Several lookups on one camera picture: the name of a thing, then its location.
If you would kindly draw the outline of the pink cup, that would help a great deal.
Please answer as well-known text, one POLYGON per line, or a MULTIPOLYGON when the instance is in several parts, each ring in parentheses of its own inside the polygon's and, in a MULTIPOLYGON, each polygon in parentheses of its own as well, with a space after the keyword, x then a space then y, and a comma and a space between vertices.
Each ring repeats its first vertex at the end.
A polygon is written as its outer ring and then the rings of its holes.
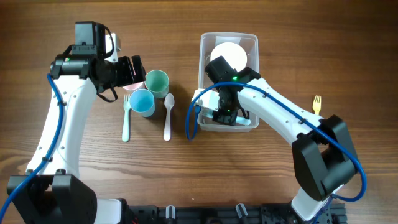
POLYGON ((123 87, 126 91, 134 92, 139 89, 145 88, 144 82, 134 83, 123 87))

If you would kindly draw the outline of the blue cup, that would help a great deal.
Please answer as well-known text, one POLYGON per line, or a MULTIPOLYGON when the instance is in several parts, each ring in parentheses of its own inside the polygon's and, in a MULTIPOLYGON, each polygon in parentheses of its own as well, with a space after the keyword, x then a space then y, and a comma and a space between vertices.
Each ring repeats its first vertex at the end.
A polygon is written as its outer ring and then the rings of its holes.
POLYGON ((130 95, 129 104, 131 109, 142 117, 148 118, 155 112, 155 98, 146 89, 139 89, 130 95))

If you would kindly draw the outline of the white pink bowl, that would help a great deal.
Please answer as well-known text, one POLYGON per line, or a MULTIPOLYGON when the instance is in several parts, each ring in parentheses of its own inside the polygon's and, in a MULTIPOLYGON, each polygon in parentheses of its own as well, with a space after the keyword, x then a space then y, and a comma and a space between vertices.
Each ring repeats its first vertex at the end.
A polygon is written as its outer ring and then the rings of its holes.
POLYGON ((211 52, 210 60, 213 61, 220 56, 224 57, 231 68, 237 72, 243 70, 248 62, 244 49, 233 42, 224 42, 217 45, 211 52))

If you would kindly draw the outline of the yellow fork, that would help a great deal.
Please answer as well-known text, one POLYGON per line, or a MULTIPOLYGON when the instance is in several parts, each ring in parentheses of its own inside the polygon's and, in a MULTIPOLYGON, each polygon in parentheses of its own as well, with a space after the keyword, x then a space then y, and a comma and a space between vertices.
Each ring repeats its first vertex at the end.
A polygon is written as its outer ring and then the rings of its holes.
POLYGON ((312 105, 314 114, 319 115, 321 108, 322 108, 322 97, 320 95, 316 95, 313 99, 313 105, 312 105))

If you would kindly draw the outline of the light blue fork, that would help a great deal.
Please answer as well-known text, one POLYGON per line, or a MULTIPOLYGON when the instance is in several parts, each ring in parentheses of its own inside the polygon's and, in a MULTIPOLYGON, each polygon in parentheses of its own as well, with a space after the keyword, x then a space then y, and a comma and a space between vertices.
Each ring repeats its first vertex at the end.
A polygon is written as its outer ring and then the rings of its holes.
POLYGON ((240 124, 243 126, 249 126, 251 124, 251 120, 250 119, 245 119, 243 117, 237 117, 236 118, 236 124, 240 124))

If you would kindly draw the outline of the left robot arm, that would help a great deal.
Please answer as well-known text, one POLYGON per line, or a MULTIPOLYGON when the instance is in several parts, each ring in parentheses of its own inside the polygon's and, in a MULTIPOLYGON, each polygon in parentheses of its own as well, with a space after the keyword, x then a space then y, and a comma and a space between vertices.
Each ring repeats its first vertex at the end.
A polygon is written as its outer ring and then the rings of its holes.
POLYGON ((5 206, 14 205, 26 223, 137 223, 124 199, 99 199, 80 180, 79 155, 95 99, 145 76, 140 56, 118 57, 104 24, 77 22, 74 44, 51 63, 44 130, 24 175, 10 177, 5 206))

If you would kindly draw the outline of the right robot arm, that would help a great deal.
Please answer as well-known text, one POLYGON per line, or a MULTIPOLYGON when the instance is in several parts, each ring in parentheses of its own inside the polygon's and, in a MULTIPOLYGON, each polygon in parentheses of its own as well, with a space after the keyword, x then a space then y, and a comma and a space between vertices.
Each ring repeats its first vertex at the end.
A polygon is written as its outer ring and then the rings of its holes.
POLYGON ((205 223, 344 223, 338 191, 354 175, 364 174, 345 122, 325 119, 305 111, 278 92, 253 69, 233 69, 223 58, 212 60, 205 73, 212 84, 196 90, 188 108, 196 116, 207 116, 222 127, 240 128, 259 118, 276 130, 291 146, 294 171, 300 186, 288 203, 267 203, 246 207, 193 208, 190 215, 168 209, 175 221, 205 223))

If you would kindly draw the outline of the clear plastic container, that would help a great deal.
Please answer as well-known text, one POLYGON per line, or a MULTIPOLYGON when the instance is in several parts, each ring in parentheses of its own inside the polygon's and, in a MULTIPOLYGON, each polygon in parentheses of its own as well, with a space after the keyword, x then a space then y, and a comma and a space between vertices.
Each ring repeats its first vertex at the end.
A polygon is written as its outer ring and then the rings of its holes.
MULTIPOLYGON (((213 84, 205 73, 205 67, 210 62, 210 55, 213 49, 224 42, 233 42, 240 45, 247 56, 246 66, 259 72, 259 49, 258 38, 254 34, 236 32, 207 32, 201 36, 200 40, 200 61, 198 72, 198 88, 207 88, 213 84)), ((216 132, 249 132, 259 125, 259 117, 250 113, 250 124, 226 126, 213 122, 211 118, 199 115, 198 125, 203 131, 216 132)))

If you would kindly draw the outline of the green cup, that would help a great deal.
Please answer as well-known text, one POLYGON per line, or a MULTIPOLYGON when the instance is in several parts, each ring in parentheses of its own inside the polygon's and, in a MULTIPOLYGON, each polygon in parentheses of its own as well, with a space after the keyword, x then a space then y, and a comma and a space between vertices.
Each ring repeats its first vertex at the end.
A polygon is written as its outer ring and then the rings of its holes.
POLYGON ((169 77, 161 70, 152 70, 147 73, 144 83, 155 98, 165 98, 169 93, 169 77))

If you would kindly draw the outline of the white spoon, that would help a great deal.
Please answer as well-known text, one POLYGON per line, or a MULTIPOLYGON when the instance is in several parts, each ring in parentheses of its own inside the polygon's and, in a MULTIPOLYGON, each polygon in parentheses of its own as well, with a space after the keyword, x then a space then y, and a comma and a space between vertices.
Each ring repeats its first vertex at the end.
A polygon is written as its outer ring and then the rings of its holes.
POLYGON ((164 141, 171 139, 171 109, 174 107, 175 99, 173 94, 168 93, 164 100, 164 106, 166 109, 165 126, 164 126, 164 141))

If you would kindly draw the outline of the mint green fork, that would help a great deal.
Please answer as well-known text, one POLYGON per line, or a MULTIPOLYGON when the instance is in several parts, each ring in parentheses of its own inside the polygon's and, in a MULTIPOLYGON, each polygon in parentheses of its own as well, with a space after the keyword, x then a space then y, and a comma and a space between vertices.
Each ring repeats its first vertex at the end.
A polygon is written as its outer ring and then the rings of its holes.
POLYGON ((130 126, 129 126, 129 118, 130 118, 130 96, 124 95, 123 101, 123 109, 124 109, 124 122, 123 122, 123 130, 122 130, 122 141, 128 142, 130 137, 130 126))

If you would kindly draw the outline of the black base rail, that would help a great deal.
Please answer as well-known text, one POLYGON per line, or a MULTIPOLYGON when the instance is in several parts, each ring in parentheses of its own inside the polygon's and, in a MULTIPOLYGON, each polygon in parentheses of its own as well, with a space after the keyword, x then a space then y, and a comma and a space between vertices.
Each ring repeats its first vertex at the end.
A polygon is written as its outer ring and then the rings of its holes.
POLYGON ((137 216, 135 223, 176 224, 291 224, 304 223, 288 203, 260 206, 243 204, 231 207, 167 207, 131 206, 137 216))

